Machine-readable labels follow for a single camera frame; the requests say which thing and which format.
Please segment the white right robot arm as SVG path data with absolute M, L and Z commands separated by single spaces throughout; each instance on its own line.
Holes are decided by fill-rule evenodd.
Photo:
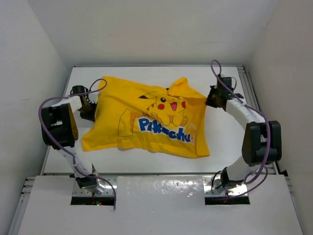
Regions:
M 210 87 L 205 104 L 213 108 L 222 108 L 230 114 L 244 129 L 241 156 L 220 171 L 221 184 L 217 188 L 232 188 L 236 185 L 254 182 L 266 165 L 277 162 L 282 157 L 281 125 L 269 121 L 264 115 L 247 105 L 243 96 L 233 94 L 221 85 Z

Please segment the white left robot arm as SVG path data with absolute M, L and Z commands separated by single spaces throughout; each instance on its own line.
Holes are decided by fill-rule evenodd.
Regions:
M 93 164 L 77 154 L 75 143 L 79 131 L 74 112 L 80 112 L 80 118 L 95 121 L 97 104 L 89 99 L 90 90 L 84 86 L 73 86 L 70 96 L 50 107 L 40 108 L 39 117 L 44 143 L 59 151 L 74 171 L 79 188 L 96 193 L 99 182 Z

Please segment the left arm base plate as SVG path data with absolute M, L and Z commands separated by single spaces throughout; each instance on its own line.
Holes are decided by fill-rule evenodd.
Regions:
M 90 178 L 77 178 L 75 179 L 72 196 L 73 197 L 109 197 L 115 195 L 117 190 L 117 179 L 107 178 L 103 179 L 90 179 Z

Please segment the yellow cartoon pillowcase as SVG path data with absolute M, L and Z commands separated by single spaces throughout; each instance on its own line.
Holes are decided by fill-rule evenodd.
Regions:
M 117 147 L 191 159 L 209 156 L 206 97 L 185 77 L 163 88 L 105 76 L 99 90 L 94 125 L 82 137 L 84 151 Z

